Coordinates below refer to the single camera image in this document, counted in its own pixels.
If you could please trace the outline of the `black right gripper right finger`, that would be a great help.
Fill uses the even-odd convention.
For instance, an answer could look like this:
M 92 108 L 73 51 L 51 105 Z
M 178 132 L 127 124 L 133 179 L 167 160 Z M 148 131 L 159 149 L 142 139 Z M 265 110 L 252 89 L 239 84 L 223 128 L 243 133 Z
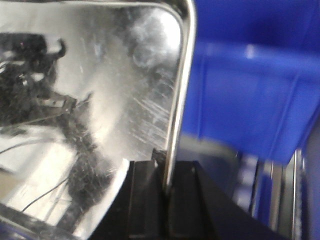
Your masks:
M 174 168 L 168 204 L 170 240 L 278 240 L 280 235 L 236 205 L 191 161 Z

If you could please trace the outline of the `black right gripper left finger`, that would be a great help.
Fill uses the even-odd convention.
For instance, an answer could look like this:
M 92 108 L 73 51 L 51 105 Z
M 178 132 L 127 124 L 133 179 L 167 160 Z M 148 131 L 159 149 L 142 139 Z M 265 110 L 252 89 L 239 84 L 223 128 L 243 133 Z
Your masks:
M 165 159 L 166 151 L 154 148 L 150 160 L 130 162 L 121 189 L 91 239 L 166 238 L 166 210 L 162 191 Z

